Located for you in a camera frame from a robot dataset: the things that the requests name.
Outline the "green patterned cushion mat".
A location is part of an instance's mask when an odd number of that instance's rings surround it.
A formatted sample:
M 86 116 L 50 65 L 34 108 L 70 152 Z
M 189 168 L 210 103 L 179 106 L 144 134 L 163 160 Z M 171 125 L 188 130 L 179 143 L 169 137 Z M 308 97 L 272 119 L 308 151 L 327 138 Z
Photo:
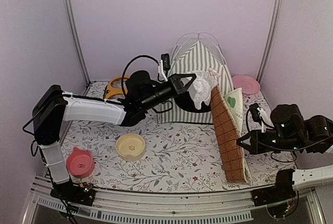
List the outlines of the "green patterned cushion mat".
M 239 130 L 218 85 L 211 91 L 210 107 L 226 181 L 252 185 L 244 149 L 237 145 Z

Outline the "cream pet bowl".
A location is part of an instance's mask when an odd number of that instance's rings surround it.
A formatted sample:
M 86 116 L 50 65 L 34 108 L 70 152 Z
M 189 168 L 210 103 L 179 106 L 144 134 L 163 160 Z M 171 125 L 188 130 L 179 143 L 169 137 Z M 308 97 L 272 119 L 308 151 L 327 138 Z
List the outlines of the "cream pet bowl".
M 116 151 L 122 160 L 135 162 L 144 156 L 146 143 L 142 136 L 128 133 L 117 140 Z

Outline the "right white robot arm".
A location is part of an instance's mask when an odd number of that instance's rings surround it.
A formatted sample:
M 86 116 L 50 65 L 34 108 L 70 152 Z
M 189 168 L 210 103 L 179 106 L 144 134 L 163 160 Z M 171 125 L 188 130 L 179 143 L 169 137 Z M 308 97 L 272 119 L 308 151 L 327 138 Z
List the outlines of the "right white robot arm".
M 236 143 L 251 155 L 332 152 L 332 120 L 323 115 L 305 120 L 296 104 L 277 105 L 267 115 L 257 103 L 249 106 L 247 115 L 251 115 L 261 129 L 249 130 Z M 299 190 L 331 182 L 332 165 L 281 170 L 276 175 L 275 185 L 269 190 L 269 197 L 273 201 L 280 201 L 289 193 L 289 187 Z

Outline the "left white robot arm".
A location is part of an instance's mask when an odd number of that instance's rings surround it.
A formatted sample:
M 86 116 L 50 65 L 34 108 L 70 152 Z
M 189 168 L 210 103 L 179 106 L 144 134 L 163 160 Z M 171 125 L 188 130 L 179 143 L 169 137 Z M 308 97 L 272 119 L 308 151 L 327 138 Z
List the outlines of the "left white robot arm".
M 73 200 L 78 194 L 77 188 L 69 182 L 59 144 L 62 122 L 83 120 L 132 127 L 145 119 L 155 106 L 186 93 L 195 79 L 194 73 L 173 74 L 159 83 L 151 80 L 147 71 L 140 70 L 126 80 L 125 98 L 117 101 L 76 95 L 54 84 L 33 108 L 32 118 L 22 129 L 25 131 L 29 124 L 33 125 L 30 134 L 41 149 L 58 193 L 66 200 Z

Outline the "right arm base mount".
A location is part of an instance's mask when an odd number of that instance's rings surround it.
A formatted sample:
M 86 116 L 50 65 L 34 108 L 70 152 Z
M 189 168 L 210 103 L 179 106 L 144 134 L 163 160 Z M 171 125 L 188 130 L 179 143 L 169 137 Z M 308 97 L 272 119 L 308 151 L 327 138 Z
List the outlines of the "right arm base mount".
M 251 191 L 251 198 L 255 206 L 273 204 L 296 197 L 291 185 L 275 184 L 262 189 Z

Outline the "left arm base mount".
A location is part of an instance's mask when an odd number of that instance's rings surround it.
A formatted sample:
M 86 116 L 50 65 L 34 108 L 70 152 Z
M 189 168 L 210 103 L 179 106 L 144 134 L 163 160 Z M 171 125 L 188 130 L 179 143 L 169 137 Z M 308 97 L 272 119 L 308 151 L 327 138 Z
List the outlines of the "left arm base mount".
M 92 206 L 96 191 L 93 185 L 87 182 L 74 183 L 68 181 L 62 184 L 52 183 L 50 195 L 64 202 L 76 203 L 85 206 Z

